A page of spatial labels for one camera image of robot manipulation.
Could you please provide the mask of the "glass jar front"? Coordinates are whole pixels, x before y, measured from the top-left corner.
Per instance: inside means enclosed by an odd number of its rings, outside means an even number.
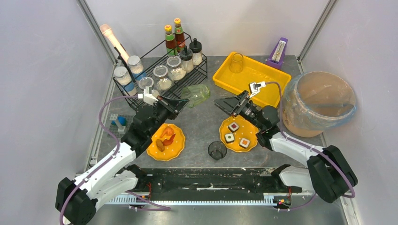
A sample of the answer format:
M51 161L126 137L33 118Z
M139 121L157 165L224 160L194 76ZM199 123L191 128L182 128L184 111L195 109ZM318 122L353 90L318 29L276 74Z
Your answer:
M172 86L172 81L169 78L169 70L166 66L156 66L153 69L153 75L156 80L155 86L158 90L168 90Z

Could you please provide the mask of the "green glass cup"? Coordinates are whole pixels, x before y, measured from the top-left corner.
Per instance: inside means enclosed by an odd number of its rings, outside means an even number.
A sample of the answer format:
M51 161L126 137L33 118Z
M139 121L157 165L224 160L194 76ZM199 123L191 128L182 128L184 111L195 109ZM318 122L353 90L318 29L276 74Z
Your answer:
M187 86L182 89L182 99L188 99L187 107L193 108L210 98L210 88L204 84Z

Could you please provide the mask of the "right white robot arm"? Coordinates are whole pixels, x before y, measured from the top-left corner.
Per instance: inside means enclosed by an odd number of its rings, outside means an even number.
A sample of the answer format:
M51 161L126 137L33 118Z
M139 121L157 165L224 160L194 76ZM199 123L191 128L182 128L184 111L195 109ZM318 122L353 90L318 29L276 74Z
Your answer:
M271 105L258 109L247 91L216 99L214 104L229 116L241 116L255 126L258 129L255 136L262 147L304 165L304 168L296 168L285 164L277 168L273 176L285 186L313 192L327 203L340 197L355 197L353 188L358 184L358 178L338 147L310 145L288 135L278 126L278 110Z

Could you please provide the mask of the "dark glass cup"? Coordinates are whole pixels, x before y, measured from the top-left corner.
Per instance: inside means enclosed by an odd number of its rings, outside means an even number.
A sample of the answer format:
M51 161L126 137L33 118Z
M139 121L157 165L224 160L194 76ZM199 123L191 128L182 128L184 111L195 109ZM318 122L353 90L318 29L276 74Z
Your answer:
M208 146L208 154L215 160L224 158L227 154L227 148L221 141L214 141Z

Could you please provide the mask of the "red label sauce bottle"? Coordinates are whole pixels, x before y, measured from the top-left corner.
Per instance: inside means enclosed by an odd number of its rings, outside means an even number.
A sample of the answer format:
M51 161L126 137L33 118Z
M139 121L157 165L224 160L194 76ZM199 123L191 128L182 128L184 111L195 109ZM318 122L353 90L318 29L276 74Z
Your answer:
M181 19L180 18L175 18L174 19L174 24L175 24L175 40L177 43L177 51L180 52L182 49L185 47L185 36L184 36L184 31L182 28L181 24Z

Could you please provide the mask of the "amber glass cup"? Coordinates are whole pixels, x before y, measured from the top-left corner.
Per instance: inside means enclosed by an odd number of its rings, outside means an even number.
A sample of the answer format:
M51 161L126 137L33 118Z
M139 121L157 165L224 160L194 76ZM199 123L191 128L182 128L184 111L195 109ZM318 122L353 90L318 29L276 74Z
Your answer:
M231 58L230 71L232 73L240 73L243 71L243 55L240 53L235 53Z

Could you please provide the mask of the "glass jar back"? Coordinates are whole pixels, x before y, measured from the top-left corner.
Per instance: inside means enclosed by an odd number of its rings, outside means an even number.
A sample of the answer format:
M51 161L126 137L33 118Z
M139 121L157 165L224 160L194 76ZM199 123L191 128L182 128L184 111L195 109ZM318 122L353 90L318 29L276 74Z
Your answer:
M142 90L145 90L148 87L150 89L150 93L154 97L159 96L159 92L155 89L155 86L154 86L154 80L151 77L144 77L144 78L140 79L138 82L138 86Z

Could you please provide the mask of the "glass jar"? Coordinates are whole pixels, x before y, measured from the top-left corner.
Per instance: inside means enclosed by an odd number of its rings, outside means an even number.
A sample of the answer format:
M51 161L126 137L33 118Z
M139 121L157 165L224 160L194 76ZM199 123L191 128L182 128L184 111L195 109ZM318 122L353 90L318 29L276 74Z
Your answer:
M170 77L173 81L179 81L185 77L186 71L182 68L182 60L180 57L168 57L166 63L170 71Z
M159 96L159 92L155 89L155 86L154 86L154 80L151 77L144 77L144 78L140 79L138 82L138 86L142 90L145 90L148 87L150 89L150 93L154 97Z
M172 86L172 81L169 78L169 70L166 66L156 66L153 69L153 75L156 80L155 86L158 90L168 90Z

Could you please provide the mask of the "black cap shaker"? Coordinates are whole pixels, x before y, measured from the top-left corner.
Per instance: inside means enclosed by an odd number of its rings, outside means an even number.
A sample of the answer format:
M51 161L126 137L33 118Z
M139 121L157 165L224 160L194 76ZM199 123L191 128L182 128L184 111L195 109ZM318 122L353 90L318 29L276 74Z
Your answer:
M190 42L189 48L192 51L193 64L198 66L203 61L202 43L194 38L193 41Z
M186 71L186 73L191 72L194 69L193 64L193 52L187 46L185 46L179 53L182 60L181 66Z

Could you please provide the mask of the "green label sauce bottle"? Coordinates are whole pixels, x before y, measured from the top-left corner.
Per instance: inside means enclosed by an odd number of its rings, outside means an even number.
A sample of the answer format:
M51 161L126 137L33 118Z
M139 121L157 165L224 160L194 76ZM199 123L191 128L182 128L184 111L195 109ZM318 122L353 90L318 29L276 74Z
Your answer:
M174 34L172 32L172 26L166 25L164 27L165 30L165 44L166 50L169 57L177 56L177 42L175 40Z

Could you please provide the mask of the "blue band spice jar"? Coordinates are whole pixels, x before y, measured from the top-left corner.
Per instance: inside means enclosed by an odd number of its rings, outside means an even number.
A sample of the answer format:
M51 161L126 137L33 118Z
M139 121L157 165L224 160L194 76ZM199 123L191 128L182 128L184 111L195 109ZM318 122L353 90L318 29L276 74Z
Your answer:
M136 55L130 56L127 60L127 64L135 80L138 81L146 77L146 72L140 57Z
M113 75L118 83L124 87L124 91L127 94L130 96L136 95L137 89L126 67L116 67Z

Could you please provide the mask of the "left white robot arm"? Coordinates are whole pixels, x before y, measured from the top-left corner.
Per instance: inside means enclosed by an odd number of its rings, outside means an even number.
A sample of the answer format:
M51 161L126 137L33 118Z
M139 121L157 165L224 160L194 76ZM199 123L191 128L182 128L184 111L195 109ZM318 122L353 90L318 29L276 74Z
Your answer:
M146 102L136 110L128 131L116 140L113 150L88 171L59 182L55 207L60 212L61 225L86 225L105 203L132 190L141 175L131 169L117 177L115 174L144 153L155 132L166 120L174 120L189 100L158 96Z

